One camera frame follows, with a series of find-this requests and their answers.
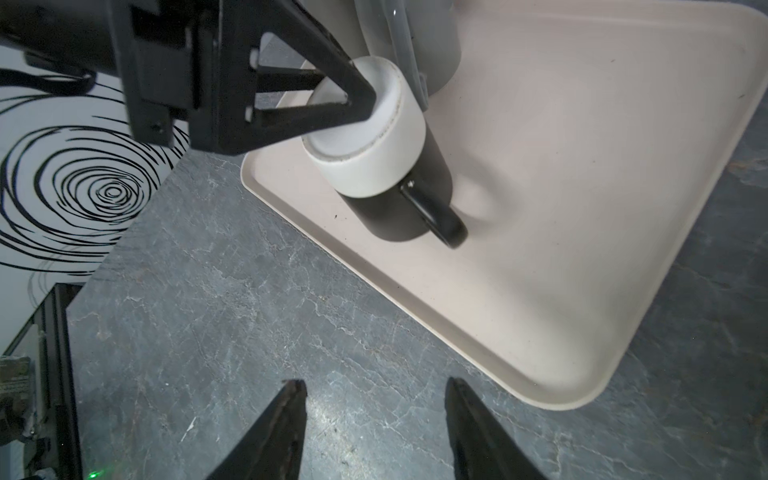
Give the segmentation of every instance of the black mug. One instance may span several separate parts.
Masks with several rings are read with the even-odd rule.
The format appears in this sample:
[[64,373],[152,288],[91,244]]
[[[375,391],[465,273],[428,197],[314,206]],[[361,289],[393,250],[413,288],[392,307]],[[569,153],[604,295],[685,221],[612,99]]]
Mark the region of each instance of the black mug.
[[[458,247],[468,232],[450,207],[451,172],[402,72],[379,57],[353,63],[376,90],[371,118],[305,135],[306,152],[377,237],[402,242],[431,230]],[[345,98],[325,79],[308,104]]]

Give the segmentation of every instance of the beige tray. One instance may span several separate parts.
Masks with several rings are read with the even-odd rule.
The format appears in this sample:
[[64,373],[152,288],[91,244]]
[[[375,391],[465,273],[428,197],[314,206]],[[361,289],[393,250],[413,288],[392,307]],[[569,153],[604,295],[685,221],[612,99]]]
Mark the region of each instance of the beige tray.
[[[520,399],[607,385],[768,82],[768,17],[704,2],[456,2],[427,120],[470,236],[375,238],[293,139],[245,187]],[[288,94],[283,104],[307,95]]]

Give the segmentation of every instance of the white backdrop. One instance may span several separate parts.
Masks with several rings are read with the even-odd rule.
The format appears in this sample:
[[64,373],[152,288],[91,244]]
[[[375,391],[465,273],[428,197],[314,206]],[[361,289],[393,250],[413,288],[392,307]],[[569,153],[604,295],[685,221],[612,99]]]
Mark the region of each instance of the white backdrop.
[[[50,74],[0,47],[0,68]],[[84,282],[187,149],[129,135],[119,79],[80,97],[0,88],[0,351],[56,282]]]

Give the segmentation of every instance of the black spiral drawing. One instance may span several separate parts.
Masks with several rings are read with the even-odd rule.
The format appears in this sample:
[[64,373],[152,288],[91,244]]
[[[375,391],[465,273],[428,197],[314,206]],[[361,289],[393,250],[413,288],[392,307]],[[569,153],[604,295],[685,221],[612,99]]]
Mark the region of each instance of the black spiral drawing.
[[[18,131],[31,113],[35,127]],[[122,92],[101,83],[80,97],[2,98],[0,133],[0,265],[38,283],[93,273],[189,144],[178,127],[172,148],[135,141]]]

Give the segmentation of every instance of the marble countertop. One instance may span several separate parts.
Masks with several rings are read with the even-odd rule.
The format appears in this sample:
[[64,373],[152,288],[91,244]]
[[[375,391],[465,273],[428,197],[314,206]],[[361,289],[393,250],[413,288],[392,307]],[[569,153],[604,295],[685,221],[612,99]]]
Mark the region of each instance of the marble countertop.
[[[768,10],[768,4],[758,5]],[[191,151],[69,308],[86,472],[205,478],[309,390],[302,478],[453,478],[466,379],[551,479],[768,478],[768,101],[606,390],[529,406]]]

